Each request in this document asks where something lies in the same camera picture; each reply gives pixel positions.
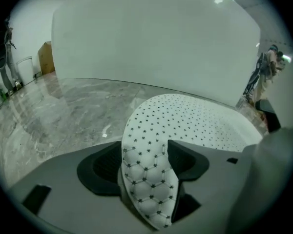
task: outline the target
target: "white perforated surface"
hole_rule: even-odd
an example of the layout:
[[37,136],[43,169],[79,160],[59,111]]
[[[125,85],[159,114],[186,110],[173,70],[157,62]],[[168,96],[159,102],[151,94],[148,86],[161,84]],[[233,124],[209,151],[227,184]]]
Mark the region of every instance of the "white perforated surface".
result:
[[238,112],[206,100],[168,94],[141,104],[124,130],[122,174],[134,206],[157,229],[171,225],[178,189],[169,139],[241,152],[261,135]]

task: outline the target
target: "marble floor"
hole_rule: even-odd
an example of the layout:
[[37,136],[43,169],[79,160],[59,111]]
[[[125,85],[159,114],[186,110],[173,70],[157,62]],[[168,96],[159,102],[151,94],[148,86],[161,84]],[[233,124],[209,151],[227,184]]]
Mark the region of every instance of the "marble floor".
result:
[[[141,103],[171,93],[187,95],[121,81],[58,80],[55,73],[38,78],[0,108],[2,186],[10,188],[54,156],[121,140],[128,118]],[[262,135],[267,133],[258,112],[245,101],[236,110]]]

